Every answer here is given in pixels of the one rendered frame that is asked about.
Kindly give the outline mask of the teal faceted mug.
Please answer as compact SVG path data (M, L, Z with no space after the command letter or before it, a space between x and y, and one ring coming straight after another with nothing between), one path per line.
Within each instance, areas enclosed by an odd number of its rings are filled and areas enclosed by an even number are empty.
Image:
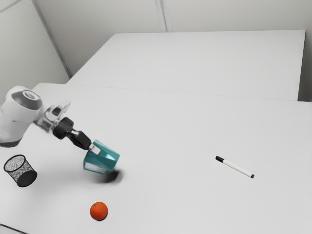
M85 155L83 168L84 170L104 175L114 170L119 157L120 154L102 142L95 140Z

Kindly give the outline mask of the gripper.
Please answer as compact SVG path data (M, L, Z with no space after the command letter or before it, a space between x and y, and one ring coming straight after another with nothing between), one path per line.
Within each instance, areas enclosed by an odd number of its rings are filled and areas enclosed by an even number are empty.
M73 130L73 126L74 122L70 118L64 117L55 126L53 135L58 139L64 139L65 137L68 137L75 146L98 155L100 153L100 149L91 142L85 133L82 131Z

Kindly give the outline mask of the orange fruit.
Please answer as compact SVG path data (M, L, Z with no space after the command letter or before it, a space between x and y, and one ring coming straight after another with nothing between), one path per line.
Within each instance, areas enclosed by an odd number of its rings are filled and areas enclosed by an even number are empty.
M108 215L108 207L104 202L95 202L89 210L89 214L92 219L96 221L102 221Z

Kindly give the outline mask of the white pen with black cap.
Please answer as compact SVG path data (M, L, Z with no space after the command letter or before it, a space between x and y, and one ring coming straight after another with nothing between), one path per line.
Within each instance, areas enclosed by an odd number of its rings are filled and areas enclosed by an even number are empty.
M232 162L229 162L229 161L227 161L227 160L221 158L220 156L216 156L215 159L216 159L217 161L219 161L219 162L225 164L226 166L228 166L228 167L230 167L230 168L232 168L232 169L234 169L234 170L236 170L236 171L238 171L238 172L244 174L245 176L247 176L247 177L249 177L249 178L254 178L254 174L253 174L253 173L251 173L251 172L249 172L249 171L247 171L247 170L245 170L245 169L243 169L243 168L241 168L241 167L235 165L235 164L232 163Z

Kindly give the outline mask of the black mesh pen holder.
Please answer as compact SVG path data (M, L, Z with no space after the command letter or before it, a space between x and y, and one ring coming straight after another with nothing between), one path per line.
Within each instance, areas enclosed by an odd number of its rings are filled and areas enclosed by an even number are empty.
M12 156L5 162L3 169L22 188L31 185L38 176L24 155Z

